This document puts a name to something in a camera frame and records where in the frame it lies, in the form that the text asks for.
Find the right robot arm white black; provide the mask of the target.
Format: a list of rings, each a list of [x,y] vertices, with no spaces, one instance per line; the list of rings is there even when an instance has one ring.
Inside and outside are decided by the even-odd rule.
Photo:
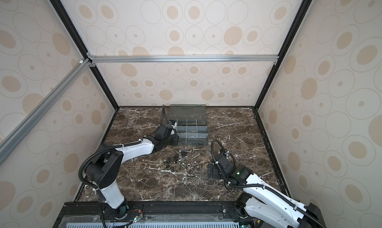
[[[237,164],[218,140],[210,146],[211,163],[226,188],[243,191],[236,201],[239,217],[257,218],[275,228],[325,228],[320,209],[305,205],[276,190],[249,168]]]

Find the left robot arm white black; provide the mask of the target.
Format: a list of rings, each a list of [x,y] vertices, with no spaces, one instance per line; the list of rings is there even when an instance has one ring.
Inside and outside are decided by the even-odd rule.
[[[177,122],[168,120],[165,106],[162,106],[160,123],[147,136],[126,144],[106,146],[97,150],[81,164],[78,177],[92,187],[101,201],[117,213],[124,213],[126,199],[117,184],[122,164],[137,157],[150,155],[168,146],[176,146],[179,141]]]

